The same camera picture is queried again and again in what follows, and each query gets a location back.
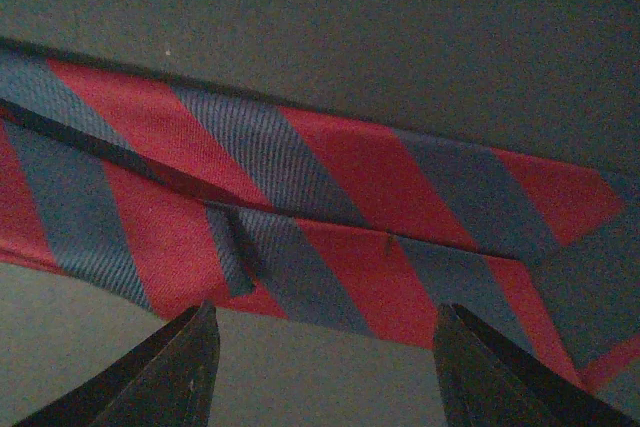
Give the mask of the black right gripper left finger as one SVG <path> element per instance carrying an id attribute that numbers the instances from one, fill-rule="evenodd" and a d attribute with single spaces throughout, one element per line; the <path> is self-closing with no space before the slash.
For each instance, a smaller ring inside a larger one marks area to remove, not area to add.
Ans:
<path id="1" fill-rule="evenodd" d="M 188 308 L 18 426 L 206 426 L 220 358 L 216 309 Z"/>

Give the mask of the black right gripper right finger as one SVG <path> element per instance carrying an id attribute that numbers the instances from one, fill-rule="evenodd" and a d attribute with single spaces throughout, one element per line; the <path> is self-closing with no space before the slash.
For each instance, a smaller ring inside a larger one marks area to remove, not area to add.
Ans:
<path id="1" fill-rule="evenodd" d="M 459 304 L 438 308 L 434 359 L 449 426 L 633 426 Z"/>

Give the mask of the red navy striped tie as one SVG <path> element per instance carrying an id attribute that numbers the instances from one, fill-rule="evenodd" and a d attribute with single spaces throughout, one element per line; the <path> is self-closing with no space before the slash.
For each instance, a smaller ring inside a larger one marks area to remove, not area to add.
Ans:
<path id="1" fill-rule="evenodd" d="M 423 348 L 460 303 L 591 392 L 639 384 L 636 178 L 13 49 L 1 257 Z"/>

